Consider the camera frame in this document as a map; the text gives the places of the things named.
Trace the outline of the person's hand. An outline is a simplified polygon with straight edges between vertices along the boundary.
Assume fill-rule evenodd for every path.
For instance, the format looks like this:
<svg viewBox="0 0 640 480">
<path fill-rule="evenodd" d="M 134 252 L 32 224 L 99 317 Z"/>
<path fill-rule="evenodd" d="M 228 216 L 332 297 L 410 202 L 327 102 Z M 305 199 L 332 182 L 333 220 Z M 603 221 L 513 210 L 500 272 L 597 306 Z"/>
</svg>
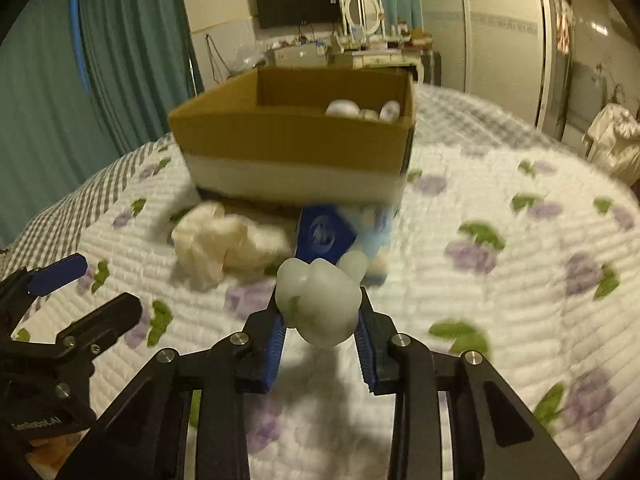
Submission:
<svg viewBox="0 0 640 480">
<path fill-rule="evenodd" d="M 54 479 L 76 448 L 84 434 L 66 434 L 65 436 L 32 440 L 32 452 L 26 455 L 29 465 L 43 479 Z"/>
</svg>

